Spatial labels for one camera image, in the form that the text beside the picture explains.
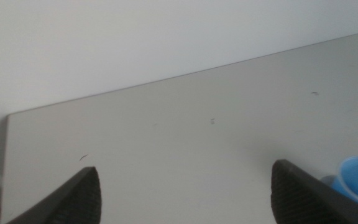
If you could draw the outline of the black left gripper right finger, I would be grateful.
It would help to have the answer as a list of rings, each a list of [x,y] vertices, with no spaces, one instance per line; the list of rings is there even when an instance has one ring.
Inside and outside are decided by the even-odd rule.
[[[279,224],[358,224],[358,203],[285,159],[272,166],[270,203]]]

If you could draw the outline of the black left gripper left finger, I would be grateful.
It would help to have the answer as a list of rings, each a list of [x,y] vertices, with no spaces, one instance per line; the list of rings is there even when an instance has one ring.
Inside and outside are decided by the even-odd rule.
[[[85,167],[10,224],[99,224],[101,187],[95,167]]]

